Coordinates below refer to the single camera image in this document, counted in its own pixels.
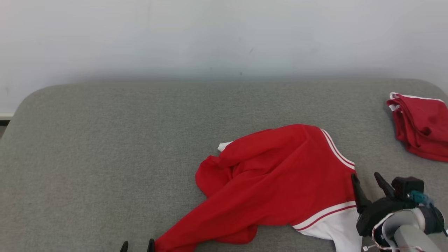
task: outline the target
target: stack of folded clothes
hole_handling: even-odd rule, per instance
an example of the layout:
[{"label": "stack of folded clothes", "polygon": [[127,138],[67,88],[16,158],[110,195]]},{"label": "stack of folded clothes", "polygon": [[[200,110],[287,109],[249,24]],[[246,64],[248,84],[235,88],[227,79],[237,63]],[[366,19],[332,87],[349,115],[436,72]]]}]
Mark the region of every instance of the stack of folded clothes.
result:
[{"label": "stack of folded clothes", "polygon": [[448,108],[439,99],[391,93],[396,138],[420,157],[448,162]]}]

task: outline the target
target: white wall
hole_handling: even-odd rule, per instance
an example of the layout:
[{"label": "white wall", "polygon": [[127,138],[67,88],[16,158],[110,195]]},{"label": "white wall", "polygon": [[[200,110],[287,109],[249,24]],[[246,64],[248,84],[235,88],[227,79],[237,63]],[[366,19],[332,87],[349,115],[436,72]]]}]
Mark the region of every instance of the white wall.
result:
[{"label": "white wall", "polygon": [[89,79],[420,78],[448,91],[446,0],[0,0],[0,113]]}]

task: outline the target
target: red fabric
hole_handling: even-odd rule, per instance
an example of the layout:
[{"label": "red fabric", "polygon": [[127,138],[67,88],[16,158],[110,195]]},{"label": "red fabric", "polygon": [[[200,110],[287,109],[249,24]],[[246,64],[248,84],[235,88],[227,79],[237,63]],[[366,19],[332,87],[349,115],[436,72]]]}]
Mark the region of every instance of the red fabric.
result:
[{"label": "red fabric", "polygon": [[395,94],[388,105],[398,106],[392,114],[396,138],[417,156],[448,162],[448,108],[444,102]]},{"label": "red fabric", "polygon": [[315,126],[289,125],[245,136],[201,163],[196,184],[208,199],[162,235],[156,250],[191,252],[211,239],[248,243],[258,225],[302,223],[354,201],[352,173]]}]

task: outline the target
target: baseboard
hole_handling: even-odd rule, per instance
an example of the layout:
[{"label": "baseboard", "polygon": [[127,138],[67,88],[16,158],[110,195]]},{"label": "baseboard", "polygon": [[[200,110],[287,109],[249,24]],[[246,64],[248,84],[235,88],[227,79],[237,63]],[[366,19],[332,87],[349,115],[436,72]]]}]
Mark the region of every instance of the baseboard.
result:
[{"label": "baseboard", "polygon": [[0,121],[10,121],[14,113],[0,113]]}]

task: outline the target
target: red and white garment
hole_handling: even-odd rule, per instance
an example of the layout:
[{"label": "red and white garment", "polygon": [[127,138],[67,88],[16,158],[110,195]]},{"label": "red and white garment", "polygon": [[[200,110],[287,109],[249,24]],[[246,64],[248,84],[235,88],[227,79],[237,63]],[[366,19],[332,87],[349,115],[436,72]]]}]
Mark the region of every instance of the red and white garment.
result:
[{"label": "red and white garment", "polygon": [[157,252],[191,252],[206,240],[244,244],[258,225],[291,225],[332,239],[337,252],[358,252],[354,163],[315,126],[289,125],[220,144],[196,184],[208,197],[157,239]]},{"label": "red and white garment", "polygon": [[396,138],[420,157],[448,161],[448,108],[439,99],[391,93]]}]

